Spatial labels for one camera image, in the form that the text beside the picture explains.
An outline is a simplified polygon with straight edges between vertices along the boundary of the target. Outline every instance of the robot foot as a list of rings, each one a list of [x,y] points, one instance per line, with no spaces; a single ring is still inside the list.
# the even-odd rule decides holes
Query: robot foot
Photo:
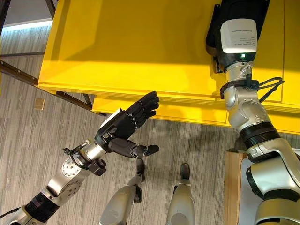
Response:
[[[187,163],[181,164],[180,177],[181,177],[181,179],[189,180],[189,165]]]

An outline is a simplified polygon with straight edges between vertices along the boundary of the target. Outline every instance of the white label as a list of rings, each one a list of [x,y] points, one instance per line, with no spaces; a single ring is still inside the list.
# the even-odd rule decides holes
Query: white label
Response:
[[[256,23],[250,19],[234,19],[221,26],[221,42],[225,53],[255,53]]]

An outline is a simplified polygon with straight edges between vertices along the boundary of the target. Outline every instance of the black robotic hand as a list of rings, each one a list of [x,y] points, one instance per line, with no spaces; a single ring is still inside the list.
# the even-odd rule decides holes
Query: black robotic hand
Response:
[[[159,97],[156,91],[148,93],[127,110],[111,115],[98,130],[95,140],[107,152],[116,152],[130,158],[142,158],[159,151],[157,145],[137,145],[127,140],[135,129],[156,114]]]

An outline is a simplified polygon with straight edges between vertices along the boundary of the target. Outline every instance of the wall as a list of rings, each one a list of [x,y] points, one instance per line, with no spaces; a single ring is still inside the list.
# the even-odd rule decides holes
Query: wall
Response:
[[[4,26],[36,20],[51,20],[45,0],[11,0]]]

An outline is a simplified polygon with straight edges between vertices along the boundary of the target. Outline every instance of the small tile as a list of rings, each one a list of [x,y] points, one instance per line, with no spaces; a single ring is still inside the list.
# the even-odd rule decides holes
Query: small tile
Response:
[[[44,98],[36,98],[33,108],[43,110],[44,106],[45,106],[45,99]]]

